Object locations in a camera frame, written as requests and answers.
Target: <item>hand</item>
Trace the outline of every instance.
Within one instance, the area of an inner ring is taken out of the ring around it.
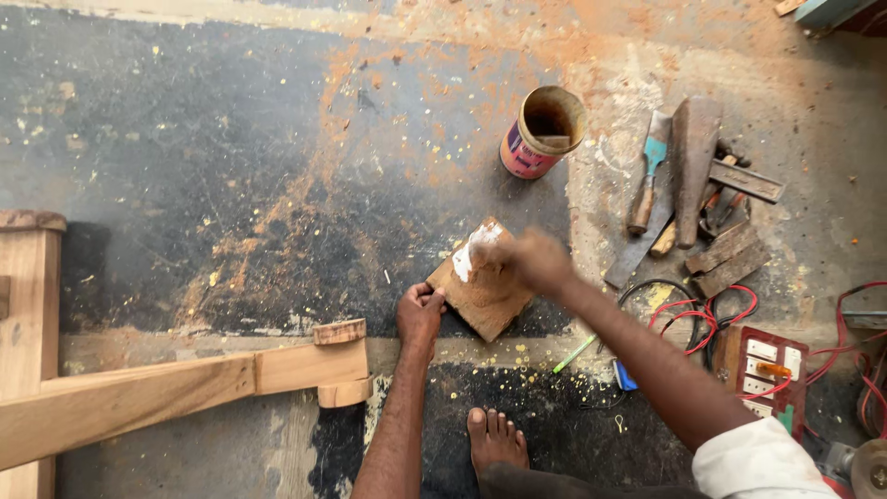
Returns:
[[[578,279],[563,245],[541,230],[528,228],[520,239],[478,244],[475,251],[487,263],[510,266],[527,288],[556,301],[562,300],[566,285]]]
[[[416,356],[428,365],[435,357],[441,314],[446,312],[445,290],[434,290],[426,282],[411,286],[397,304],[397,334],[401,358]]]

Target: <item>workshop floor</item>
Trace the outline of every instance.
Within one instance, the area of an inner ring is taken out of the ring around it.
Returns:
[[[366,317],[379,376],[366,409],[280,394],[67,453],[58,497],[346,497],[403,290],[488,215],[546,227],[606,288],[650,112],[695,93],[724,103],[721,135],[753,170],[789,186],[776,206],[753,202],[773,260],[743,282],[761,298],[746,323],[832,345],[837,295],[887,275],[887,44],[808,39],[775,3],[0,0],[0,208],[72,222],[63,374],[291,345],[315,322]],[[582,98],[589,133],[518,181],[498,143],[546,83]],[[635,279],[684,279],[682,256],[645,260]],[[631,309],[666,299],[652,289]],[[642,396],[577,410],[611,400],[606,352],[546,373],[586,334],[541,299],[493,345],[448,314],[423,496],[476,495],[463,427],[478,405],[527,432],[535,468],[690,484],[690,455]],[[814,388],[808,422],[858,444],[860,383],[839,371]]]

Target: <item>glue can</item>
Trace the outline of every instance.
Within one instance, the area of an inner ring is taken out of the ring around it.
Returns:
[[[556,85],[538,87],[523,100],[502,138],[499,159],[516,177],[542,177],[579,146],[587,128],[579,97]]]

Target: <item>green pen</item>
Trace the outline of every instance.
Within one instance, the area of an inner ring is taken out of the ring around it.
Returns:
[[[580,353],[582,353],[584,349],[588,348],[588,345],[594,343],[594,340],[596,339],[598,339],[598,335],[592,334],[591,336],[589,336],[588,339],[585,340],[585,343],[581,344],[576,350],[573,351],[573,353],[568,355],[566,359],[562,360],[560,364],[555,366],[555,368],[552,369],[552,372],[554,374],[561,372],[561,369],[567,367],[567,364],[571,363],[573,359],[575,359]]]

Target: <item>foot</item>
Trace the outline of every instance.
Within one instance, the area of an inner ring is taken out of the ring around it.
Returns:
[[[468,435],[471,437],[471,464],[475,466],[477,478],[481,478],[487,466],[505,462],[528,470],[530,457],[527,455],[527,440],[523,432],[514,428],[514,422],[507,421],[505,413],[490,409],[473,408],[468,411]]]

